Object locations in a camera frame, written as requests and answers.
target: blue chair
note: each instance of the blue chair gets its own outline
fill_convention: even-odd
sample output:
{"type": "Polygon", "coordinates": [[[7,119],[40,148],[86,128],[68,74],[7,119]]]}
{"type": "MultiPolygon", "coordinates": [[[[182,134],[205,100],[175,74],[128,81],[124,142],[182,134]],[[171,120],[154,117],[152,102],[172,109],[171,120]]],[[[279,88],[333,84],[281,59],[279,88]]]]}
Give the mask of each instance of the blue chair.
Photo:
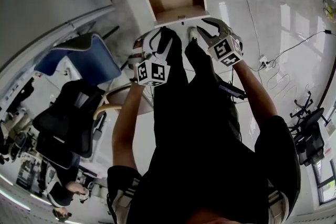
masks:
{"type": "Polygon", "coordinates": [[[35,70],[52,76],[58,63],[68,56],[84,81],[97,86],[121,74],[112,54],[97,33],[88,33],[53,47],[35,70]]]}

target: wrist strap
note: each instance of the wrist strap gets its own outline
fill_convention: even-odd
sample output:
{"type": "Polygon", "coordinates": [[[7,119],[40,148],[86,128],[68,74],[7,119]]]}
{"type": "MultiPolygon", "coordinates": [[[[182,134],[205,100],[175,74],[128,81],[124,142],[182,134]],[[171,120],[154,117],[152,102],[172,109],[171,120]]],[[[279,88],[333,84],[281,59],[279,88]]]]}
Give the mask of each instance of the wrist strap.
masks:
{"type": "Polygon", "coordinates": [[[130,81],[131,81],[131,82],[134,82],[134,83],[137,83],[137,82],[138,82],[138,79],[137,79],[137,78],[131,78],[130,81]]]}

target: desk drawer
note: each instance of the desk drawer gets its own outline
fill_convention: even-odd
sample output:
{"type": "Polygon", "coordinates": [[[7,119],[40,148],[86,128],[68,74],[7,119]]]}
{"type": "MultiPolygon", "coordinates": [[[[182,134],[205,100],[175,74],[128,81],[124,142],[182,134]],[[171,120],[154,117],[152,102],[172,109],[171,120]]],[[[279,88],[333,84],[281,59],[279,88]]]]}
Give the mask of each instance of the desk drawer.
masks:
{"type": "Polygon", "coordinates": [[[206,0],[147,0],[147,3],[155,28],[210,16],[206,0]]]}

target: white cube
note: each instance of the white cube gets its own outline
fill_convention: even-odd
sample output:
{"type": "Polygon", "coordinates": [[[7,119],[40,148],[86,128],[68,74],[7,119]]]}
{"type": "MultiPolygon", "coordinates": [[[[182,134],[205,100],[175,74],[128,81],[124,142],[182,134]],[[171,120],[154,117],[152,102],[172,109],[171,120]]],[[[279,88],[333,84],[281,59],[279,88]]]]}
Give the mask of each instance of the white cube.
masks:
{"type": "Polygon", "coordinates": [[[243,58],[239,43],[231,35],[208,48],[208,52],[216,61],[222,62],[227,67],[238,63],[243,58]]]}
{"type": "Polygon", "coordinates": [[[170,66],[144,60],[136,70],[139,85],[156,87],[167,82],[170,66]]]}

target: open drawer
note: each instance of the open drawer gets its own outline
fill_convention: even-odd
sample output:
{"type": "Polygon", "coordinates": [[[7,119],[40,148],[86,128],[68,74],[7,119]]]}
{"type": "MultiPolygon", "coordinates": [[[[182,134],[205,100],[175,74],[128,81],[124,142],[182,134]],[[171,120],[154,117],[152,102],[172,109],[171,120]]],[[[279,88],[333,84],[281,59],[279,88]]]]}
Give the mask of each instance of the open drawer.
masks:
{"type": "Polygon", "coordinates": [[[206,0],[147,0],[154,27],[209,17],[206,0]]]}

